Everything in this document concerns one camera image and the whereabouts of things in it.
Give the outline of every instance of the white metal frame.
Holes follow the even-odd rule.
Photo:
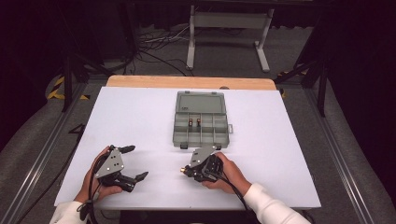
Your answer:
[[[187,69],[192,70],[194,67],[195,55],[195,27],[226,27],[226,28],[246,28],[246,29],[262,29],[262,38],[255,41],[254,45],[260,59],[263,72],[269,72],[270,67],[265,58],[264,46],[270,28],[274,10],[269,9],[268,13],[252,14],[252,13],[217,13],[217,12],[199,12],[195,11],[195,7],[191,6],[190,13],[190,43],[189,52],[187,54]]]

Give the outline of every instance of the person's left hand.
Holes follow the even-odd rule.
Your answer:
[[[91,169],[87,172],[87,174],[85,174],[84,182],[82,183],[81,190],[77,194],[74,201],[80,202],[80,203],[85,203],[89,199],[88,195],[89,195],[90,179],[91,179],[93,166],[95,165],[95,163],[99,159],[99,157],[104,155],[105,153],[107,153],[109,149],[110,149],[110,147],[106,147],[95,158],[95,160],[93,161],[93,163],[91,165]],[[94,194],[94,192],[98,186],[99,186],[98,180],[96,178],[93,178],[93,180],[92,180],[92,194]],[[111,187],[101,186],[101,187],[99,187],[98,192],[99,192],[99,197],[97,198],[97,201],[100,201],[108,195],[121,193],[122,188],[120,188],[119,186],[111,186]]]

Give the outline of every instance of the black tripod leg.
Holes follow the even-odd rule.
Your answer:
[[[305,63],[303,65],[300,65],[299,67],[289,71],[286,75],[283,75],[282,77],[277,77],[276,79],[274,79],[274,82],[275,82],[275,84],[279,84],[283,81],[286,81],[289,78],[294,77],[294,76],[300,74],[301,72],[305,71],[306,69],[310,68],[315,63],[316,62],[310,62],[310,63]]]

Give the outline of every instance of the hand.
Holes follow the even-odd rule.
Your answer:
[[[74,201],[77,201],[77,202],[80,202],[80,203],[85,203],[89,199],[88,195],[89,195],[90,179],[91,179],[93,166],[95,165],[95,163],[99,159],[99,157],[104,155],[105,153],[107,153],[109,151],[109,149],[110,149],[110,147],[106,147],[95,158],[95,160],[93,161],[93,163],[91,165],[91,169],[87,172],[87,174],[85,174],[84,182],[82,183],[81,190],[79,191],[79,193],[76,196]],[[94,177],[93,181],[92,181],[92,194],[94,194],[94,192],[95,192],[95,190],[96,190],[96,188],[98,186],[99,186],[99,182]],[[99,187],[98,192],[99,192],[99,197],[98,197],[97,201],[100,201],[100,200],[102,200],[103,198],[105,198],[108,195],[115,194],[115,193],[121,193],[122,192],[122,188],[120,188],[118,186],[111,186],[111,187],[101,186],[101,187]]]
[[[242,196],[245,196],[251,186],[251,183],[245,179],[235,162],[228,160],[222,152],[218,152],[215,155],[223,162],[223,176],[226,176],[226,178],[228,178],[228,180],[242,193]],[[202,185],[209,189],[222,189],[227,193],[234,193],[231,186],[220,179],[214,183],[203,181]]]

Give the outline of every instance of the person's right hand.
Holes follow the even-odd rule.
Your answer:
[[[218,152],[215,155],[223,162],[223,177],[227,176],[225,178],[228,178],[228,180],[242,193],[242,196],[245,196],[251,186],[251,183],[245,179],[235,162],[228,160],[222,152]],[[209,189],[222,189],[227,193],[234,193],[231,186],[220,179],[214,183],[203,181],[202,185]]]

